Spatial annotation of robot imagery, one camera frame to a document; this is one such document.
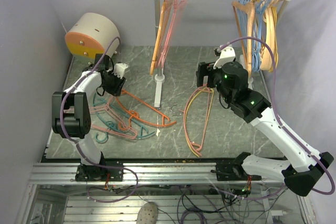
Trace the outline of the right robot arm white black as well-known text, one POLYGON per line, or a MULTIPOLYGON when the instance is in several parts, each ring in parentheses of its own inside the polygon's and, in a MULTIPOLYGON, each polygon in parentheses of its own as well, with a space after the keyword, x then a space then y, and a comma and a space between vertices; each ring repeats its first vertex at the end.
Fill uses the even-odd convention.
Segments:
POLYGON ((248 72, 239 62, 228 62, 220 68, 215 68, 212 62, 201 62, 196 77, 198 87, 206 78, 207 87, 215 88, 235 115, 261 131, 285 156, 284 160, 275 160, 243 152, 231 167, 236 179, 248 175, 271 178, 302 197, 314 190, 315 184, 332 164, 333 156, 312 148, 285 126, 271 103, 248 87, 248 72))

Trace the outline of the brown wooden hanger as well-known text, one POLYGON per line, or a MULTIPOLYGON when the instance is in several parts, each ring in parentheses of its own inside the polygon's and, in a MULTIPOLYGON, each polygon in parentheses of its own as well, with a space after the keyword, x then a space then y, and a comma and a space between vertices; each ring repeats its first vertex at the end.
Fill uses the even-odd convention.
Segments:
POLYGON ((160 66, 161 55, 163 52, 163 38, 165 36, 166 27, 168 24, 171 8, 172 8, 173 0, 165 0, 160 11, 160 20, 159 26, 153 51, 153 56, 151 60, 150 66, 150 75, 154 74, 154 69, 160 66))

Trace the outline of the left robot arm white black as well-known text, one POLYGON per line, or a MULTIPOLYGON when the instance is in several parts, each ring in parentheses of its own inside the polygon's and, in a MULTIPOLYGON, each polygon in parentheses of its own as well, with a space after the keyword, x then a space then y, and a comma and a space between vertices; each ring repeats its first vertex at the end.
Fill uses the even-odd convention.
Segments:
POLYGON ((70 141, 80 155, 75 181, 120 181, 123 166, 118 163, 108 166, 102 151, 92 139, 88 98, 98 89, 114 97, 120 96, 126 81, 124 74, 129 66, 121 62, 113 63, 111 57, 104 54, 96 54, 94 60, 83 69, 73 85, 53 93, 51 127, 54 133, 70 141))

